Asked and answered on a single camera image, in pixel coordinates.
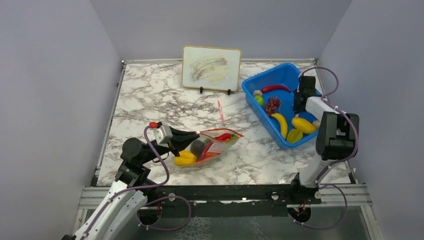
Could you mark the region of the clear orange-zip plastic bag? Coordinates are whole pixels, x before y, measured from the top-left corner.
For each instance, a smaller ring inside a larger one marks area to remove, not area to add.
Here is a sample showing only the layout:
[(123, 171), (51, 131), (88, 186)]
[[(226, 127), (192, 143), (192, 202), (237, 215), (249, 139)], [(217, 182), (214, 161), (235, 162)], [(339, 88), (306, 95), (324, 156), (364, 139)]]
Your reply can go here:
[(217, 160), (243, 137), (241, 133), (229, 128), (203, 130), (198, 135), (199, 138), (180, 151), (179, 156), (174, 158), (176, 166), (199, 167)]

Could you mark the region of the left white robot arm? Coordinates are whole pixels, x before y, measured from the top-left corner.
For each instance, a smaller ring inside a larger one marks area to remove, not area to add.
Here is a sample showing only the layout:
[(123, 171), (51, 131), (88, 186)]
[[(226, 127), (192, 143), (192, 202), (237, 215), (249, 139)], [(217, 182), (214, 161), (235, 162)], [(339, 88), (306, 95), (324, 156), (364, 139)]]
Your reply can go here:
[[(66, 234), (64, 240), (110, 240), (128, 222), (132, 213), (157, 200), (157, 188), (170, 180), (170, 171), (162, 155), (180, 156), (200, 137), (198, 131), (182, 131), (151, 122), (144, 129), (145, 141), (136, 137), (122, 145), (122, 163), (114, 182), (93, 215), (74, 234)], [(156, 183), (148, 176), (151, 170), (145, 164), (157, 159), (165, 170), (165, 180)]]

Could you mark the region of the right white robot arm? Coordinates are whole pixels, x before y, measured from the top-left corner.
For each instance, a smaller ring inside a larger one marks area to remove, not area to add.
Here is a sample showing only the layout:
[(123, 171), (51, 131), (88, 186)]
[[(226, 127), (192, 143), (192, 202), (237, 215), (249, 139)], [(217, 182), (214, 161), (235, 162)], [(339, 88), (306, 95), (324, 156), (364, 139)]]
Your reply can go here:
[(296, 204), (315, 194), (321, 179), (333, 165), (347, 161), (358, 151), (359, 116), (331, 105), (317, 93), (315, 83), (315, 77), (300, 75), (294, 91), (294, 112), (307, 112), (320, 122), (316, 130), (316, 154), (307, 167), (296, 174), (288, 190), (289, 199)]

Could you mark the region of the yellow bell pepper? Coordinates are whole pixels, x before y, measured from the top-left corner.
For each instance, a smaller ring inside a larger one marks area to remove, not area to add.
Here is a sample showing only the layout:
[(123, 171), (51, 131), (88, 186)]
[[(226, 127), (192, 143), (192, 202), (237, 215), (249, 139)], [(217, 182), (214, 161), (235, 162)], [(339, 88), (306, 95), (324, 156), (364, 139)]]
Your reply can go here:
[(197, 156), (190, 151), (180, 151), (179, 156), (174, 158), (174, 164), (179, 167), (191, 166), (197, 162)]

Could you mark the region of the orange carrot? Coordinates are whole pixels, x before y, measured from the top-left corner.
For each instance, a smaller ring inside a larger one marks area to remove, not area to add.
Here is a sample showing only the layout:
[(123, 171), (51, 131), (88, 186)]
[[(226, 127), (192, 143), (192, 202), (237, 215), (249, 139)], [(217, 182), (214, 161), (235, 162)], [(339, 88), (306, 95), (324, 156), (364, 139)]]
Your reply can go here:
[(209, 161), (215, 160), (221, 156), (218, 152), (206, 152), (200, 158), (196, 160), (197, 164), (205, 164)]

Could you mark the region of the dark purple mushroom cap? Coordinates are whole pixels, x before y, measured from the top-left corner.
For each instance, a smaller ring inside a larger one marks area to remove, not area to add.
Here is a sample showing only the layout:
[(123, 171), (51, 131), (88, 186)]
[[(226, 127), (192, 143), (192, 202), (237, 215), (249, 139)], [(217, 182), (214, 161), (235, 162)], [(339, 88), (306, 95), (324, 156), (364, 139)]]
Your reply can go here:
[(205, 143), (199, 139), (193, 141), (190, 145), (190, 152), (196, 156), (199, 160), (202, 156), (203, 150), (205, 149)]

